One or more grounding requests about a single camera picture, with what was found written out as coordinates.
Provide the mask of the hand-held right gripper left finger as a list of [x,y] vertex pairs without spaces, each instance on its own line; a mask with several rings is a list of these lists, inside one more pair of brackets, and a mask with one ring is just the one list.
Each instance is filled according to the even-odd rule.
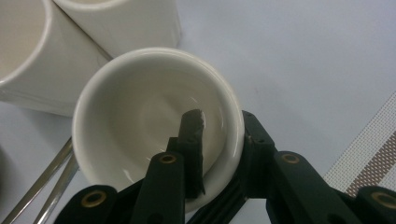
[[167,151],[173,151],[184,158],[185,195],[196,199],[205,194],[203,180],[203,112],[193,109],[181,117],[178,136],[170,137]]

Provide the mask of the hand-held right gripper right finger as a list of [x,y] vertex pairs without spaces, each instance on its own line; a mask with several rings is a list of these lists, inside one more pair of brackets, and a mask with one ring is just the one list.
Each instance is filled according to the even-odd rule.
[[241,157],[241,183],[249,198],[267,198],[270,187],[269,164],[275,143],[259,120],[244,111],[245,139]]

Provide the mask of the white cup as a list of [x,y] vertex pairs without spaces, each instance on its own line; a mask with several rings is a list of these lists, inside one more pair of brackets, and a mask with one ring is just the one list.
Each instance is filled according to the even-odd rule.
[[102,67],[79,97],[72,138],[80,170],[93,185],[123,190],[141,180],[151,158],[166,150],[184,113],[204,121],[204,192],[186,211],[214,200],[231,181],[244,145],[237,97],[206,61],[178,49],[148,48]]
[[176,0],[53,0],[112,57],[174,48],[181,35]]
[[0,0],[0,101],[70,117],[107,57],[52,0]]

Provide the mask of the white table sheet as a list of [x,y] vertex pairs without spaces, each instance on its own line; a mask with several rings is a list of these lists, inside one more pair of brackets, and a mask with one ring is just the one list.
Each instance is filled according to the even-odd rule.
[[[277,149],[325,175],[396,93],[396,0],[177,0],[179,48],[226,77]],[[0,223],[71,133],[0,103]]]

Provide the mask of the striped grey placemat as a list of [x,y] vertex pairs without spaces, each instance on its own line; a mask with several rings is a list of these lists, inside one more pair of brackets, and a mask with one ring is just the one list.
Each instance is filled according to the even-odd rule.
[[396,91],[324,175],[324,180],[352,197],[366,186],[396,191]]

